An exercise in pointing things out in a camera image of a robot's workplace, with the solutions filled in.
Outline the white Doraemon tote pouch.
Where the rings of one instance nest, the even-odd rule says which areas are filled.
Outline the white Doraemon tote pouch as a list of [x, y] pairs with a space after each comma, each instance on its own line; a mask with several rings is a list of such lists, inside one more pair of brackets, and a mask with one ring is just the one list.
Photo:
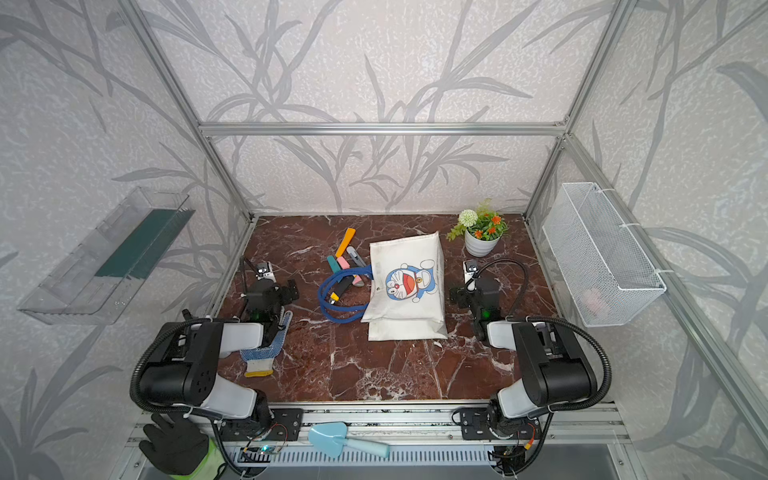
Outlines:
[[[372, 243], [370, 264], [343, 269], [317, 291], [323, 315], [336, 324], [360, 321], [372, 342], [445, 340], [444, 254], [440, 234]], [[335, 288], [354, 276], [371, 281], [365, 304], [342, 306], [331, 301]]]

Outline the black yellow art knife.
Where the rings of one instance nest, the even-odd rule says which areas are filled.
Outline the black yellow art knife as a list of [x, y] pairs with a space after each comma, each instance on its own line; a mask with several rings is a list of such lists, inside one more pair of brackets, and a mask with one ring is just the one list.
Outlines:
[[352, 276], [345, 276], [344, 278], [341, 278], [331, 289], [331, 293], [329, 295], [329, 303], [330, 304], [336, 304], [340, 301], [341, 296], [346, 292], [346, 290], [353, 285], [354, 281], [356, 279], [355, 275]]

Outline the grey art knife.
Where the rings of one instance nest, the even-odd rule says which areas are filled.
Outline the grey art knife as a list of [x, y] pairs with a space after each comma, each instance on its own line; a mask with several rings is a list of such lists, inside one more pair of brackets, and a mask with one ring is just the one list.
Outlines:
[[348, 246], [346, 248], [346, 253], [350, 256], [352, 261], [355, 263], [357, 267], [364, 268], [367, 266], [367, 263], [363, 260], [363, 258], [360, 256], [360, 254], [356, 251], [356, 249], [352, 246]]

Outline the orange art knife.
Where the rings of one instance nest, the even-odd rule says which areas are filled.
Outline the orange art knife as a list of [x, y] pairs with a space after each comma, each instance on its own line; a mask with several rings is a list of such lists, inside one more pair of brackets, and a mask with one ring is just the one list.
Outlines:
[[356, 230], [354, 228], [346, 229], [344, 236], [342, 238], [342, 241], [340, 242], [338, 248], [336, 249], [336, 252], [335, 252], [336, 258], [341, 257], [346, 252], [346, 249], [350, 245], [352, 239], [354, 238], [355, 233], [356, 233]]

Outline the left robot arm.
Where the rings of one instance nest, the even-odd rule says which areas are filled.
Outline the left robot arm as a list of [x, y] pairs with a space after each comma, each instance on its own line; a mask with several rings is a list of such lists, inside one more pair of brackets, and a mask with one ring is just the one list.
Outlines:
[[218, 362], [239, 353], [251, 372], [269, 372], [292, 319], [286, 307], [299, 290], [293, 279], [281, 286], [262, 277], [244, 297], [239, 318], [194, 318], [185, 310], [182, 322], [162, 326], [131, 377], [129, 394], [139, 408], [271, 424], [266, 395], [223, 378]]

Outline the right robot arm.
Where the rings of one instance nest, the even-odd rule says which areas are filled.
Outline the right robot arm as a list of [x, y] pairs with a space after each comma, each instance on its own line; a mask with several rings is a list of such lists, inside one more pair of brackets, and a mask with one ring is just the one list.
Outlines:
[[578, 411], [600, 403], [613, 372], [607, 353], [584, 329], [561, 318], [501, 316], [500, 284], [469, 279], [450, 290], [450, 301], [473, 316], [473, 331], [484, 344], [516, 354], [520, 378], [495, 393], [484, 413], [463, 409], [466, 438], [512, 438], [534, 432], [538, 418]]

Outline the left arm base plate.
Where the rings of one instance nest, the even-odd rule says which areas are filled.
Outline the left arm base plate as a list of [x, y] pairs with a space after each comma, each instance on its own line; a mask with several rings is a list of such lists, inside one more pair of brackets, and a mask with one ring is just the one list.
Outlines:
[[264, 425], [250, 420], [227, 420], [219, 427], [225, 442], [234, 441], [277, 441], [294, 442], [299, 438], [303, 413], [301, 408], [277, 408], [271, 411], [272, 418]]

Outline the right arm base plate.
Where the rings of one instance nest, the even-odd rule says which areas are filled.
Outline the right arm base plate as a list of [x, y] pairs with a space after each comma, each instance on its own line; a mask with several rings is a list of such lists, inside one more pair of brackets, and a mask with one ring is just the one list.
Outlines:
[[460, 428], [463, 440], [528, 442], [540, 438], [538, 420], [509, 419], [492, 412], [490, 406], [461, 407], [451, 413], [450, 419]]

